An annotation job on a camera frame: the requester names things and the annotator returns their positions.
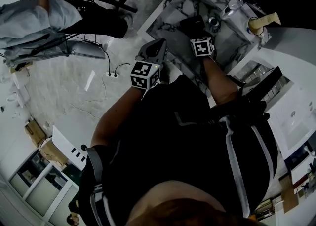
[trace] electrical socket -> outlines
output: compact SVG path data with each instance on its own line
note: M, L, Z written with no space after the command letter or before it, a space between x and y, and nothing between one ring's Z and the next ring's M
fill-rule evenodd
M105 73L105 75L107 76L107 77L111 77L111 78L118 78L119 77L119 75L116 73L115 74L115 76L114 76L114 72L113 73L110 73L111 75L109 75L109 72L106 72Z

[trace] gray cloth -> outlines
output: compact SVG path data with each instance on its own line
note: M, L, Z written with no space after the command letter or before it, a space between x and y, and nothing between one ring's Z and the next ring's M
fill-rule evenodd
M65 39L66 36L64 33L56 33L51 31L48 39L41 39L33 43L20 44L8 48L4 53L6 64L9 67L15 67L21 63L40 61L59 56L67 56L69 55L69 52ZM45 45L47 49L39 52L36 55L30 55L34 49L43 45Z
M21 0L0 8L0 49L37 40L82 20L74 6L64 0L49 0L50 13L38 0Z

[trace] strap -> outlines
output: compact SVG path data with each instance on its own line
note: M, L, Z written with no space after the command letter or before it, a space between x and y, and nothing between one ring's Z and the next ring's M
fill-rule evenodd
M227 127L227 134L226 134L226 146L227 146L227 152L228 152L228 158L231 164L231 169L233 172L238 196L240 199L241 207L242 207L242 213L243 217L248 218L250 215L250 208L249 208L249 202L247 198L246 188L243 183L240 167L238 164L237 156L235 154L235 150L232 143L232 134L234 133L233 130L230 128L230 121L226 117L223 117L220 119L220 122L226 122Z
M270 179L269 179L269 187L271 186L271 183L272 183L272 180L273 180L273 173L274 173L274 169L273 169L273 162L272 162L272 159L271 159L271 155L268 151L268 148L266 147L266 144L265 142L263 141L258 129L256 128L256 126L251 126L252 130L254 131L260 145L261 145L261 148L263 150L263 153L266 157L266 160L267 160L267 163L268 163L268 167L269 167L269 173L270 173Z
M177 119L177 122L180 126L188 126L188 125L213 125L215 124L215 121L214 120L209 120L209 121L205 121L205 122L182 122L182 119L179 115L178 112L175 112L174 113L176 119Z
M86 150L88 152L88 156L94 170L94 177L98 185L102 182L103 165L101 158L95 148L87 148Z
M108 199L105 197L105 195L103 196L103 204L104 204L105 213L107 215L107 218L108 218L108 221L110 223L110 226L116 226L115 222L114 222L114 220L113 220L113 218L111 216L111 213L110 213Z
M98 223L98 226L103 226L102 222L101 222L101 219L98 216L98 211L97 211L97 207L96 207L96 201L95 201L95 194L94 193L90 196L90 204L91 204L91 208L92 208L95 220Z

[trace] person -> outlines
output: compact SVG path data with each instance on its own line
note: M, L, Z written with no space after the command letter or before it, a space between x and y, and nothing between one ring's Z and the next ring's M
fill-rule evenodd
M239 97L212 59L202 63L218 105ZM103 226L257 225L243 217L254 212L269 186L271 169L262 148L271 157L272 174L276 171L277 147L268 123L252 124L264 145L241 122L232 133L227 122L210 121L207 97L187 77L170 84L164 77L146 94L131 87L96 127L91 149L103 167ZM247 110L240 112L245 116ZM236 161L231 161L228 134ZM89 157L79 187L87 226L98 225L90 203L96 193L94 168Z
M68 208L70 210L70 215L67 217L66 221L71 226L79 225L79 194L77 193L72 201L68 204Z
M117 12L81 0L20 0L0 7L0 49L53 32L123 38L127 21Z

